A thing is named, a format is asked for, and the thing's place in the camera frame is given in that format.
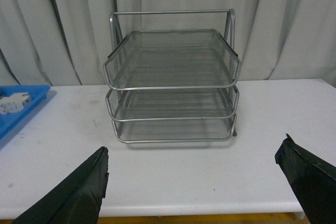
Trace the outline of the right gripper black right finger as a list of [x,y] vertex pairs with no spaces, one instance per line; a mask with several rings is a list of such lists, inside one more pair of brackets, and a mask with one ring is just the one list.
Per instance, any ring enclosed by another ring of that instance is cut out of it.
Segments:
[[275,154],[310,223],[335,223],[335,166],[296,144],[289,134]]

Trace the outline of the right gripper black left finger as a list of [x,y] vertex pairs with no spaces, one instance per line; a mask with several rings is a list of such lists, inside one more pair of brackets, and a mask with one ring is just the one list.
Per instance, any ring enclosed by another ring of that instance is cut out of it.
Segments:
[[108,149],[96,150],[13,223],[97,223],[108,184]]

